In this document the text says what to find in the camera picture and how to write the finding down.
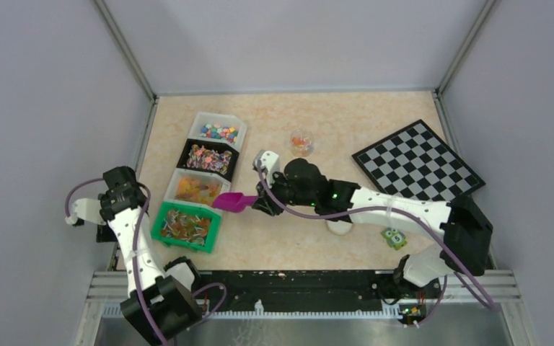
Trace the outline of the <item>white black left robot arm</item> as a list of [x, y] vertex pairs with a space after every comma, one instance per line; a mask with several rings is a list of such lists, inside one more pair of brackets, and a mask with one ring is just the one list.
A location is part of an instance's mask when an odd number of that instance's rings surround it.
[[105, 172], [107, 185], [98, 198], [73, 200], [75, 186], [65, 199], [67, 224], [85, 222], [110, 229], [125, 257], [127, 298], [120, 310], [128, 323], [150, 344], [168, 345], [179, 333], [199, 322], [203, 312], [194, 298], [202, 278], [187, 257], [162, 265], [151, 239], [149, 188], [130, 167]]

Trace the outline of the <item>magenta plastic scoop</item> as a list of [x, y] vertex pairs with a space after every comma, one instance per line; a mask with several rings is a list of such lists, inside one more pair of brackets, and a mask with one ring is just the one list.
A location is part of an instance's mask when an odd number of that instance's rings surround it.
[[242, 192], [225, 192], [215, 198], [212, 207], [230, 213], [241, 213], [253, 206], [257, 198], [257, 195], [245, 195]]

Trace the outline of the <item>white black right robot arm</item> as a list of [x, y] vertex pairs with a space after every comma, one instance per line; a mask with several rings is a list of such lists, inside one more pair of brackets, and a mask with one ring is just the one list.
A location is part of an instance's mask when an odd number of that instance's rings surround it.
[[287, 212], [325, 220], [337, 235], [348, 233], [355, 224], [373, 224], [432, 239], [432, 245], [403, 257], [394, 270], [394, 287], [401, 296], [413, 297], [432, 280], [450, 273], [481, 287], [478, 278], [487, 268], [493, 227], [471, 198], [424, 201], [388, 195], [326, 179], [304, 159], [291, 161], [280, 172], [278, 159], [269, 159], [267, 153], [252, 166], [260, 180], [253, 207], [270, 216]]

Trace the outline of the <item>clear glass jar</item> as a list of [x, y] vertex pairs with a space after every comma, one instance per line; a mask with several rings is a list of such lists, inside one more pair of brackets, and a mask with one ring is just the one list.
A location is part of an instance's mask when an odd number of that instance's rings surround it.
[[296, 129], [290, 135], [290, 151], [296, 157], [307, 157], [315, 149], [315, 137], [310, 130]]

